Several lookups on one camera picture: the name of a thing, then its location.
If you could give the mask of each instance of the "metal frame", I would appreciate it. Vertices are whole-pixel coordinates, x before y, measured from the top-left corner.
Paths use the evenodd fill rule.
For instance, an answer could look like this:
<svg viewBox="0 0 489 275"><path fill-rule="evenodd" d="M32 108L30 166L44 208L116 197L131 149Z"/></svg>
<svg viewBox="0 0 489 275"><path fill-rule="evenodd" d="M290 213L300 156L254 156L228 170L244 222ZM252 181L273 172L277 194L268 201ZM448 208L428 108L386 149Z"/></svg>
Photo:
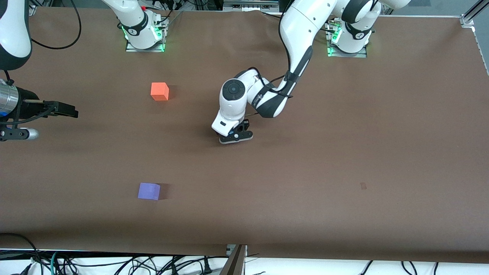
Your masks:
<svg viewBox="0 0 489 275"><path fill-rule="evenodd" d="M247 245L234 245L231 256L226 261L219 275L243 275L245 270L245 258L248 253Z"/></svg>
<svg viewBox="0 0 489 275"><path fill-rule="evenodd" d="M33 5L38 7L50 7L53 5L53 0L29 0Z"/></svg>
<svg viewBox="0 0 489 275"><path fill-rule="evenodd" d="M466 13L460 16L460 23L463 27L472 27L476 18L485 8L489 6L489 0L477 1Z"/></svg>

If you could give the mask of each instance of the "orange cube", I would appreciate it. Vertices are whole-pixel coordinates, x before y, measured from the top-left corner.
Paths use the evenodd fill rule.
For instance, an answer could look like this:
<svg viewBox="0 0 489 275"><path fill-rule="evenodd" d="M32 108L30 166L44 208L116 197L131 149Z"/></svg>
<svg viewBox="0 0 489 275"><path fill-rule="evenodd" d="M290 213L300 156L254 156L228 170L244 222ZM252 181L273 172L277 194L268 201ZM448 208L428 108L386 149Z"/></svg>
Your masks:
<svg viewBox="0 0 489 275"><path fill-rule="evenodd" d="M155 101L168 100L168 93L170 89L165 82L153 82L151 83L151 96Z"/></svg>

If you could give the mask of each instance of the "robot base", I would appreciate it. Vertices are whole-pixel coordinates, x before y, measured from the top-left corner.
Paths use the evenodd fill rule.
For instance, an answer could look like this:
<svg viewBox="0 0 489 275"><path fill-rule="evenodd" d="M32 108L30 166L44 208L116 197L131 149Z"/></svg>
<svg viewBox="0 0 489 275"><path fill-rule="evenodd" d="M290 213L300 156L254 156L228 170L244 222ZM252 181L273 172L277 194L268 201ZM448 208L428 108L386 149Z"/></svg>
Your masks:
<svg viewBox="0 0 489 275"><path fill-rule="evenodd" d="M338 39L341 35L341 23L335 20L329 20L324 24L327 30L334 30L335 33L326 32L326 46L328 47L328 56L335 57L359 57L366 58L367 57L367 46L363 46L363 48L359 52L348 53L340 50L337 45L333 43L333 40Z"/></svg>
<svg viewBox="0 0 489 275"><path fill-rule="evenodd" d="M238 124L227 137L219 135L219 142L221 144L236 143L240 141L250 140L253 138L253 132L247 131L249 127L249 120L245 119Z"/></svg>
<svg viewBox="0 0 489 275"><path fill-rule="evenodd" d="M157 14L156 15L157 20L161 20L161 15ZM165 18L161 20L160 24L155 25L156 28L161 28L158 30L155 30L155 33L157 36L161 37L161 40L157 41L152 47L149 47L147 49L139 49L131 45L129 41L126 42L126 52L164 52L165 51L165 46L166 46L166 37L168 36L168 25L169 25L170 19Z"/></svg>

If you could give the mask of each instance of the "cable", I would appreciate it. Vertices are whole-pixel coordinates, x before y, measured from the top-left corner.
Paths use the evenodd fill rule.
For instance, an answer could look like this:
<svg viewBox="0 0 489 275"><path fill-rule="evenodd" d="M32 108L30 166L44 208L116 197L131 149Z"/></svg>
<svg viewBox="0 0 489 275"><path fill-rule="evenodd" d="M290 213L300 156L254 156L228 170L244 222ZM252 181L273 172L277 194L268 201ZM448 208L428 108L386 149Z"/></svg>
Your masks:
<svg viewBox="0 0 489 275"><path fill-rule="evenodd" d="M175 264L177 261L179 261L179 260L181 260L183 258L184 258L184 256L175 256L175 257L173 257L168 263L166 263L166 265L164 265L160 269L160 271L158 271L156 273L156 275L162 275L165 271L167 271L169 268L171 268L171 265L172 264Z"/></svg>
<svg viewBox="0 0 489 275"><path fill-rule="evenodd" d="M370 11L373 11L375 8L375 5L377 5L378 0L375 0L372 2L372 7L370 8Z"/></svg>
<svg viewBox="0 0 489 275"><path fill-rule="evenodd" d="M79 29L78 29L78 36L76 37L76 39L73 42L71 42L71 44L66 45L66 46L63 46L63 47L46 46L46 45L44 45L44 44L42 44L40 42L37 42L33 38L31 38L32 42L38 44L39 46L43 46L45 48L48 48L48 49L66 49L66 48L69 48L69 47L75 45L75 43L78 41L78 39L80 39L80 36L82 35L82 20L80 19L80 14L78 14L78 9L76 8L75 3L73 2L73 0L69 0L69 1L73 5L73 8L75 9L76 17L78 18Z"/></svg>
<svg viewBox="0 0 489 275"><path fill-rule="evenodd" d="M50 267L50 269L51 269L51 275L54 275L54 267L53 266L54 266L54 259L56 258L56 254L58 254L57 251L54 252L53 253L53 256L51 257L51 267Z"/></svg>
<svg viewBox="0 0 489 275"><path fill-rule="evenodd" d="M147 271L149 271L149 273L151 274L151 271L150 271L148 268L143 267L144 263L145 263L145 262L147 262L147 261L149 261L151 258L152 258L152 257L148 257L148 258L147 258L146 260L144 260L143 262L139 262L139 261L138 261L138 260L136 260L136 259L134 259L133 261L131 261L131 263L132 263L132 265L133 265L133 266L131 267L131 269L129 269L129 270L132 270L132 272L129 272L129 275L134 275L134 272L135 272L135 271L136 271L138 268L143 268L143 269L146 269L146 270L147 270Z"/></svg>
<svg viewBox="0 0 489 275"><path fill-rule="evenodd" d="M3 70L3 72L5 73L5 77L7 77L7 81L9 81L10 80L10 74L8 74L7 70Z"/></svg>
<svg viewBox="0 0 489 275"><path fill-rule="evenodd" d="M209 3L209 0L207 0L207 2L205 3L202 3L202 4L197 4L197 3L192 3L192 1L190 0L187 0L189 3L191 3L192 5L194 5L195 7L204 7L207 5L207 3Z"/></svg>
<svg viewBox="0 0 489 275"><path fill-rule="evenodd" d="M275 18L281 18L281 16L278 16L278 15L274 15L274 14L268 14L266 12L262 12L263 14L265 15L268 15L268 16L272 16L272 17L275 17Z"/></svg>
<svg viewBox="0 0 489 275"><path fill-rule="evenodd" d="M416 267L414 267L414 264L413 262L409 261L409 263L411 264L411 266L413 267L413 270L414 270L414 275L418 275L418 271L416 271ZM410 273L406 267L404 266L404 261L401 261L400 264L402 265L402 268L404 269L404 271L406 271L406 273L408 273L409 275L413 275L412 273Z"/></svg>
<svg viewBox="0 0 489 275"><path fill-rule="evenodd" d="M167 19L170 17L170 15L172 14L172 11L173 11L173 10L170 10L170 12L168 13L168 15L167 15L167 16L166 16L164 19L162 19L162 20L160 20L160 21L156 21L156 24L160 24L161 22L163 22L163 21L167 20Z"/></svg>
<svg viewBox="0 0 489 275"><path fill-rule="evenodd" d="M20 273L20 275L27 275L29 273L29 269L30 269L31 266L32 266L32 264L29 264L28 266L26 266L24 268L24 270L22 270L22 272Z"/></svg>
<svg viewBox="0 0 489 275"><path fill-rule="evenodd" d="M262 12L263 14L265 15L268 15L268 16L272 16L272 17L275 17L275 18L282 18L281 16L277 16L277 15L273 15L273 14L268 14L266 12ZM319 30L322 30L322 31L326 31L326 32L330 32L330 33L335 33L334 30L332 29L325 29L325 28L319 28Z"/></svg>
<svg viewBox="0 0 489 275"><path fill-rule="evenodd" d="M259 79L260 79L260 81L262 82L263 86L266 86L265 81L263 80L263 77L262 77L262 74L260 73L260 71L259 71L257 68L255 68L255 67L249 67L249 68L248 68L248 70L251 70L251 69L253 69L253 70L255 70L255 71L256 71L256 73L257 73L257 75L258 75L258 78L259 78ZM276 93L276 94L279 94L279 95L284 96L284 97L287 97L287 98L292 98L292 97L293 97L292 95L288 95L288 94L280 93L280 92L281 92L281 90L280 90L280 91L277 91L277 90L274 90L274 89L270 89L270 90L268 90L268 91L269 91L269 92L274 92L274 93Z"/></svg>
<svg viewBox="0 0 489 275"><path fill-rule="evenodd" d="M366 267L363 269L363 272L362 272L362 273L360 273L360 275L365 275L365 274L367 274L367 271L368 271L368 269L369 269L370 265L371 265L373 262L374 262L374 261L369 261L369 262L368 262L368 264L367 264L367 266L366 266Z"/></svg>
<svg viewBox="0 0 489 275"><path fill-rule="evenodd" d="M274 78L274 79L270 80L270 82L275 82L275 81L277 81L277 80L279 80L279 79L282 79L282 78L284 78L284 77L285 77L285 75L279 76L279 77L277 77L277 78Z"/></svg>
<svg viewBox="0 0 489 275"><path fill-rule="evenodd" d="M2 236L2 235L3 236L14 236L14 237L18 237L18 238L24 239L26 242L29 243L29 245L34 250L35 256L39 259L39 261L41 261L41 257L39 256L39 252L38 252L36 246L34 246L34 244L27 237L25 237L23 235L20 235L20 234L17 234L17 233L0 233L0 236ZM41 275L44 275L44 268L43 268L42 265L41 265Z"/></svg>
<svg viewBox="0 0 489 275"><path fill-rule="evenodd" d="M202 258L202 259L198 259L198 260L191 260L191 261L186 261L186 262L183 262L183 263L179 264L178 266L183 265L183 264L185 264L185 263L187 263L187 264L183 265L183 266L182 266L182 267L180 267L179 269L176 269L176 270L175 270L175 272L173 272L171 275L177 275L177 274L178 274L178 272L179 272L181 269L183 269L184 267L186 267L186 266L188 266L188 265L194 264L194 263L199 263L199 264L200 264L200 269L202 270L202 274L203 274L203 273L204 273L204 267L202 266L202 263L200 262L201 260L203 260L203 258Z"/></svg>
<svg viewBox="0 0 489 275"><path fill-rule="evenodd" d="M50 112L52 112L54 109L56 108L56 106L52 106L51 108L47 109L46 111L40 113L39 115L35 116L35 117L31 117L31 118L28 118L28 119L24 119L24 120L20 120L20 121L12 121L12 122L0 122L0 125L17 125L17 124L22 124L22 123L27 123L27 122L31 122L33 120L36 120L38 118L41 118L47 114L49 114Z"/></svg>
<svg viewBox="0 0 489 275"><path fill-rule="evenodd" d="M114 275L119 275L121 271L130 263L132 262L136 257L132 257L129 261L125 262L123 265L119 267L119 269L114 273Z"/></svg>
<svg viewBox="0 0 489 275"><path fill-rule="evenodd" d="M162 10L162 9L158 9L158 8L155 8L155 7L146 7L146 9L149 9L149 10Z"/></svg>
<svg viewBox="0 0 489 275"><path fill-rule="evenodd" d="M433 270L433 275L436 275L436 270L438 269L439 262L435 263L435 269Z"/></svg>

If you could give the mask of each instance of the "metal mounting plate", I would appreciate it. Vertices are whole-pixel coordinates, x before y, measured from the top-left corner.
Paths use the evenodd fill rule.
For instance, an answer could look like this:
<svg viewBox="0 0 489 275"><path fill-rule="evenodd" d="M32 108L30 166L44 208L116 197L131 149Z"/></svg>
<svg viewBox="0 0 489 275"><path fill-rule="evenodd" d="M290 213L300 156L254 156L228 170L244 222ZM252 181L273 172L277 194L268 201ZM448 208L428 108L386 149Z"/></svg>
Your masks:
<svg viewBox="0 0 489 275"><path fill-rule="evenodd" d="M129 41L126 43L126 52L164 52L165 51L165 46L166 46L166 37L168 36L168 25L169 25L169 18L166 18L161 22L160 27L162 29L158 31L158 33L161 33L161 36L163 37L160 41L156 42L152 47L147 48L147 49L138 49L133 47Z"/></svg>
<svg viewBox="0 0 489 275"><path fill-rule="evenodd" d="M324 27L327 30L333 29L333 26L326 23ZM363 48L356 53L347 53L338 48L337 45L332 43L333 34L330 32L326 32L326 46L328 47L328 56L334 57L355 57L355 58L366 58L367 57L367 46L363 46Z"/></svg>

